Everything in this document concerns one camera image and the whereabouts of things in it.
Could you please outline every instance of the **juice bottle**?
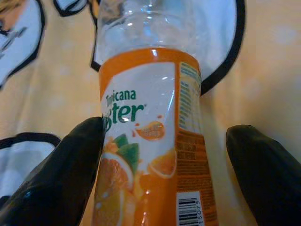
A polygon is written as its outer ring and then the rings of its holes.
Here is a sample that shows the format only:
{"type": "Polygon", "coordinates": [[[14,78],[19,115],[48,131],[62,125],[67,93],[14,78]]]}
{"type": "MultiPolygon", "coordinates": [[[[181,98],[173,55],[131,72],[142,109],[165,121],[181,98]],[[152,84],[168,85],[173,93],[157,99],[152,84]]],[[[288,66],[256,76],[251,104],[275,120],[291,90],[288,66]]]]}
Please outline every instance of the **juice bottle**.
{"type": "Polygon", "coordinates": [[[93,226],[217,226],[190,0],[102,0],[93,226]]]}

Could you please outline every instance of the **fabric background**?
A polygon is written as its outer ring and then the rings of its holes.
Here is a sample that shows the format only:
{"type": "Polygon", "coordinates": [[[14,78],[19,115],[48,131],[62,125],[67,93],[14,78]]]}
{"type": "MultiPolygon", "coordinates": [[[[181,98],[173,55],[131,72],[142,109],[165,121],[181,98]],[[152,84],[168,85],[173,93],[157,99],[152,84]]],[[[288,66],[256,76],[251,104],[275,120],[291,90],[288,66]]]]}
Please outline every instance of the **fabric background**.
{"type": "MultiPolygon", "coordinates": [[[[27,0],[38,14],[34,1],[27,0]]],[[[236,4],[227,2],[196,2],[197,24],[202,29],[197,58],[204,79],[223,62],[233,42],[236,4]]],[[[15,48],[15,56],[32,55],[35,48],[38,55],[9,77],[3,72],[7,64],[0,58],[0,196],[11,195],[78,123],[101,114],[97,64],[92,60],[97,1],[41,3],[45,28],[40,16],[24,23],[28,28],[40,23],[39,29],[31,31],[32,37],[43,33],[40,46],[35,42],[26,49],[13,42],[9,47],[15,48]]],[[[245,4],[246,29],[239,56],[227,76],[201,97],[221,226],[256,225],[226,154],[228,127],[256,126],[301,161],[301,2],[246,0],[245,4]]],[[[25,40],[25,34],[19,37],[24,46],[34,40],[25,40]]],[[[6,38],[0,32],[0,56],[6,54],[1,49],[6,38]]],[[[91,196],[83,226],[90,225],[92,208],[91,196]]]]}

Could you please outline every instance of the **clear plastic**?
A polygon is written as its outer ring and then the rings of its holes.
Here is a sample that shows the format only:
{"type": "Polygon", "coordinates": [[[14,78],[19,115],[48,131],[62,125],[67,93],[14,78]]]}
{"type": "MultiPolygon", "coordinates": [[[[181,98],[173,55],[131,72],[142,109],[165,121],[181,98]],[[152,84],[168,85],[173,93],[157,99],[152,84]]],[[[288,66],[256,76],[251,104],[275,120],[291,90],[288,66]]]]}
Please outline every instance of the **clear plastic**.
{"type": "Polygon", "coordinates": [[[102,0],[97,51],[100,63],[122,52],[159,47],[195,56],[191,0],[102,0]]]}

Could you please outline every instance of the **orange label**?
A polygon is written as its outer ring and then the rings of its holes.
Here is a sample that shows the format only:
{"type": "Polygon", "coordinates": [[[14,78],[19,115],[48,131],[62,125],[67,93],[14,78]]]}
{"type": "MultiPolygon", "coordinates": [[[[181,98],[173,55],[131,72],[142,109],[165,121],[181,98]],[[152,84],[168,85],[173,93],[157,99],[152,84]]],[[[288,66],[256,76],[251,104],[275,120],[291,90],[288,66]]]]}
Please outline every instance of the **orange label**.
{"type": "Polygon", "coordinates": [[[94,226],[217,226],[200,124],[200,69],[165,48],[122,53],[100,70],[107,133],[94,226]]]}

